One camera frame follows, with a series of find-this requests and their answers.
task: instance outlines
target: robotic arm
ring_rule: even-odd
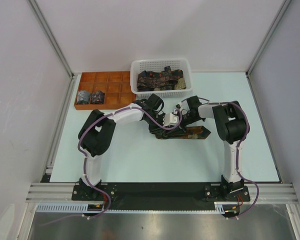
[[[239,103],[235,101],[202,104],[197,96],[189,97],[186,101],[189,110],[184,115],[181,113],[180,104],[172,113],[162,112],[164,102],[155,94],[148,99],[136,100],[127,107],[108,114],[107,117],[97,109],[92,111],[78,135],[80,146],[87,153],[86,174],[89,176],[90,183],[95,186],[101,181],[101,159],[110,146],[116,125],[145,120],[149,124],[149,132],[159,139],[205,139],[211,133],[208,129],[200,126],[198,130],[198,127],[187,127],[187,125],[211,118],[215,120],[218,135],[224,142],[222,194],[225,197],[233,196],[237,191],[242,190],[244,180],[238,174],[241,171],[242,144],[238,150],[237,145],[244,137],[248,123],[245,122],[243,114],[233,106],[239,106]],[[93,127],[82,138],[84,132],[101,118],[102,120],[96,125],[101,129],[98,131]]]

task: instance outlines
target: white basket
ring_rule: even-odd
[[[138,91],[138,75],[143,71],[162,72],[164,68],[170,66],[171,70],[182,70],[185,80],[186,89],[166,90],[166,91]],[[187,92],[192,90],[191,69],[187,59],[149,59],[133,61],[130,69],[130,86],[131,91],[141,98],[148,98],[151,94],[156,94],[161,98],[183,97]]]

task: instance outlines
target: white wall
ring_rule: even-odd
[[[292,1],[251,81],[279,170],[300,202],[300,0]]]
[[[283,0],[37,0],[74,72],[186,57],[194,71],[243,71]]]
[[[0,215],[15,205],[9,239],[39,180],[68,85],[27,1],[0,0]]]

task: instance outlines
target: wire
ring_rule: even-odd
[[[95,122],[93,122],[84,132],[83,134],[81,135],[80,139],[79,139],[79,142],[78,142],[78,145],[77,145],[77,148],[79,150],[79,152],[83,153],[84,154],[84,162],[83,162],[83,175],[84,175],[84,179],[85,181],[88,183],[88,185],[97,190],[98,192],[100,192],[101,194],[103,194],[104,196],[107,197],[107,199],[109,200],[109,203],[107,205],[106,208],[104,208],[101,212],[99,212],[97,215],[94,215],[94,216],[88,216],[87,219],[95,219],[99,216],[101,216],[104,212],[106,212],[110,206],[111,206],[111,198],[110,196],[103,190],[95,187],[94,185],[92,185],[92,183],[90,182],[89,178],[88,178],[88,175],[87,175],[87,160],[88,160],[88,154],[83,151],[81,149],[81,143],[83,141],[83,139],[85,138],[85,136],[87,135],[87,133],[92,129],[94,128],[100,121],[102,121],[103,119],[107,118],[107,117],[110,117],[112,115],[115,115],[115,114],[118,114],[118,113],[121,113],[123,111],[129,111],[131,109],[137,109],[141,112],[143,112],[145,115],[147,115],[149,117],[149,119],[151,121],[153,121],[158,127],[164,129],[164,130],[173,130],[173,129],[176,129],[180,124],[181,124],[181,121],[182,121],[182,113],[179,109],[177,109],[176,111],[178,112],[179,114],[179,122],[173,126],[173,127],[164,127],[162,125],[160,125],[149,113],[147,113],[145,110],[143,110],[142,108],[140,107],[124,107],[124,108],[121,108],[121,109],[118,109],[117,111],[115,112],[111,112],[109,114],[106,114],[106,115],[103,115],[102,117],[98,118]],[[68,216],[64,216],[64,217],[61,217],[61,218],[58,218],[56,220],[53,220],[53,221],[49,221],[49,222],[46,222],[46,223],[43,223],[43,224],[39,224],[39,226],[43,227],[43,226],[47,226],[47,225],[50,225],[50,224],[53,224],[53,223],[56,223],[56,222],[59,222],[59,221],[62,221],[64,219],[67,219],[67,218],[72,218],[72,217],[85,217],[83,214],[72,214],[72,215],[68,215]]]
[[[160,113],[160,112],[162,111],[162,109],[164,109],[164,107],[165,107],[165,102],[162,101],[160,110],[156,110],[155,112],[156,112],[157,114]]]
[[[185,110],[187,113],[190,112],[190,111],[187,111],[186,109],[182,109],[182,110],[181,110],[181,113],[183,112],[183,110]]]
[[[240,194],[237,196],[237,198],[238,198],[238,205],[239,205],[239,207],[241,207],[244,204],[244,200],[242,199]]]
[[[201,100],[205,100],[205,101],[207,101],[207,102],[210,102],[210,100],[209,99],[206,99],[206,98],[203,98],[203,97],[198,97],[198,99],[201,99]]]

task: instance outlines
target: cloth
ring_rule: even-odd
[[[186,89],[186,81],[183,77],[178,79],[178,83],[174,86],[174,90]]]
[[[206,139],[210,131],[204,126],[187,126],[183,134],[168,134],[166,137],[155,135],[157,139]]]
[[[76,104],[89,104],[91,93],[86,90],[78,91]]]
[[[105,93],[98,90],[92,93],[91,96],[91,103],[92,104],[104,104],[105,103]]]
[[[183,76],[182,70],[171,71],[170,66],[166,66],[162,72],[143,71],[138,75],[137,88],[139,92],[174,90]],[[179,88],[184,89],[185,84],[182,83]]]

